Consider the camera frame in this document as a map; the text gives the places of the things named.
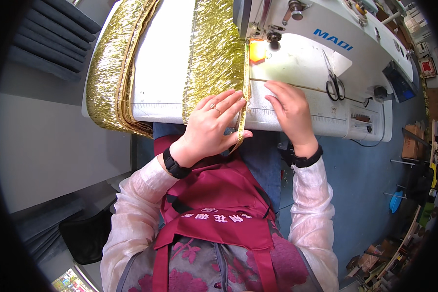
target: cardboard box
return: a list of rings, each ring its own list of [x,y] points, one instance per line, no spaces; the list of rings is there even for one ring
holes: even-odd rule
[[[418,125],[406,125],[405,129],[409,132],[414,133],[416,136],[421,139],[425,139],[425,133],[420,129]],[[413,138],[404,136],[404,146],[402,148],[402,157],[404,158],[412,158],[417,159],[419,157],[419,153],[423,147],[419,147],[419,143],[415,141]]]

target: gray floor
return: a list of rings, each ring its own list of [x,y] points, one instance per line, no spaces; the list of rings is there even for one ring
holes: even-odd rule
[[[346,275],[349,260],[362,254],[370,244],[379,242],[392,228],[394,215],[389,211],[390,197],[396,184],[405,184],[407,166],[394,164],[400,159],[403,135],[401,128],[415,121],[426,120],[421,93],[401,104],[393,102],[393,134],[388,143],[362,147],[353,141],[334,137],[317,137],[324,150],[328,182],[334,190],[332,203],[334,221],[333,250],[339,259],[339,280]],[[154,156],[152,140],[136,138],[137,168]],[[286,237],[291,224],[292,173],[284,167],[281,189],[281,232]]]

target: woman's right hand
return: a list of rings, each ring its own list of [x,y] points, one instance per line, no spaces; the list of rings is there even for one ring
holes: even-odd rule
[[[310,158],[318,149],[311,127],[310,107],[302,90],[280,81],[264,84],[276,96],[266,95],[282,130],[294,145],[295,155]]]

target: cable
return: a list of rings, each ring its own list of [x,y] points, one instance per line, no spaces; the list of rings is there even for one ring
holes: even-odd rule
[[[363,147],[376,147],[376,146],[378,146],[378,144],[379,144],[381,141],[383,141],[383,139],[384,139],[384,135],[385,135],[385,132],[386,132],[386,121],[385,121],[385,116],[384,116],[384,103],[382,103],[381,105],[382,105],[382,109],[383,109],[383,136],[382,136],[381,139],[378,141],[378,143],[376,143],[375,145],[363,145],[362,143],[360,143],[360,142],[358,142],[358,141],[356,141],[356,140],[354,140],[354,139],[350,139],[351,141],[354,141],[355,143],[357,143],[357,144],[359,144],[360,146],[363,146]]]

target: gold ring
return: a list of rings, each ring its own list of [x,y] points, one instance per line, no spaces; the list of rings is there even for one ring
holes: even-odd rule
[[[210,105],[209,107],[210,107],[210,108],[214,108],[215,110],[217,110],[217,112],[219,113],[219,115],[222,114],[221,111],[220,111],[218,108],[216,108],[216,104],[215,104],[215,103],[211,103],[211,105]]]

